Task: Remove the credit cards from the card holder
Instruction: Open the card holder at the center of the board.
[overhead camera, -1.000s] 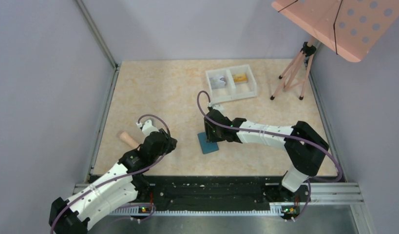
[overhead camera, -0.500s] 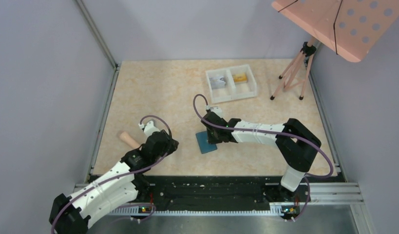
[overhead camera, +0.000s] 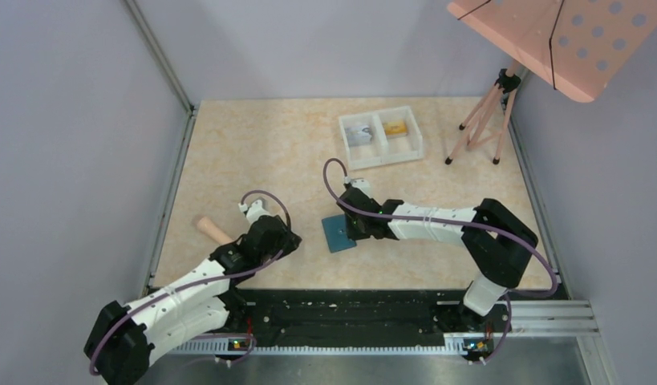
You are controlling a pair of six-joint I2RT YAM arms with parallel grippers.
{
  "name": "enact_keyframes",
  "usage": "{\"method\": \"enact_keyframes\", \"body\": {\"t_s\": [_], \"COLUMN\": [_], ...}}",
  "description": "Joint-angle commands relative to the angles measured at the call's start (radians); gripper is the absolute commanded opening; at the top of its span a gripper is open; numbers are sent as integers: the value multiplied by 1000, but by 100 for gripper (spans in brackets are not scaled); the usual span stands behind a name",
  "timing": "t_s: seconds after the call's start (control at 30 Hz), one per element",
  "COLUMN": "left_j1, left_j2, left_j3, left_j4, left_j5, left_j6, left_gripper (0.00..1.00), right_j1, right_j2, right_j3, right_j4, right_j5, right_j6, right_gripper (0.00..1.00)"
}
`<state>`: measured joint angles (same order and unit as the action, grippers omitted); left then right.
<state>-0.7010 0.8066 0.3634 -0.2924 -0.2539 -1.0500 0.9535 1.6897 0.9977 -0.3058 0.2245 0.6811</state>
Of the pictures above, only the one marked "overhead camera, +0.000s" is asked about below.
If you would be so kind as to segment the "teal card holder wallet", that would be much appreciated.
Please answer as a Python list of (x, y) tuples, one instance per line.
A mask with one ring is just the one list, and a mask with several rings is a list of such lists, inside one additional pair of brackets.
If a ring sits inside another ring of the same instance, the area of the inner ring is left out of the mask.
[(326, 244), (331, 253), (342, 252), (357, 246), (356, 241), (347, 236), (347, 219), (343, 214), (325, 217), (321, 220)]

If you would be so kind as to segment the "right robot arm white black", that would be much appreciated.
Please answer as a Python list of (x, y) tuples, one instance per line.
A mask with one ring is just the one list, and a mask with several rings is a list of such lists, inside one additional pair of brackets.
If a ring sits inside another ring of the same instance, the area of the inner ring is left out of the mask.
[(460, 309), (478, 318), (520, 284), (538, 244), (536, 233), (492, 198), (468, 209), (424, 207), (402, 200), (379, 204), (361, 188), (348, 185), (337, 204), (347, 217), (347, 236), (354, 241), (427, 240), (466, 248), (479, 274), (465, 291)]

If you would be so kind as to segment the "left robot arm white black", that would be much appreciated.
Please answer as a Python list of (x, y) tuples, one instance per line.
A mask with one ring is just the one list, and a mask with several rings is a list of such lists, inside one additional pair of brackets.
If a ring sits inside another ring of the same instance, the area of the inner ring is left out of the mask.
[(108, 384), (134, 384), (171, 349), (221, 329), (237, 307), (233, 288), (295, 251), (302, 240), (289, 216), (253, 217), (247, 233), (237, 239), (207, 216), (195, 218), (194, 224), (218, 248), (173, 283), (125, 305), (108, 303), (83, 348), (91, 375)]

